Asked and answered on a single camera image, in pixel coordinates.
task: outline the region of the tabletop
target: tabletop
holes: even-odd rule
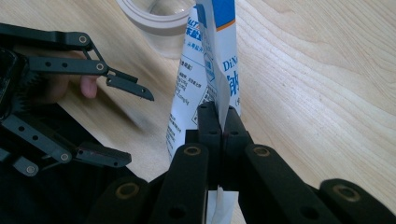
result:
[[[307,184],[344,178],[396,213],[396,2],[236,0],[242,121]],[[106,62],[139,78],[150,102],[98,79],[59,104],[152,180],[169,167],[166,129],[178,60],[155,53],[116,1],[0,0],[0,22],[79,31]],[[242,222],[235,209],[234,223]]]

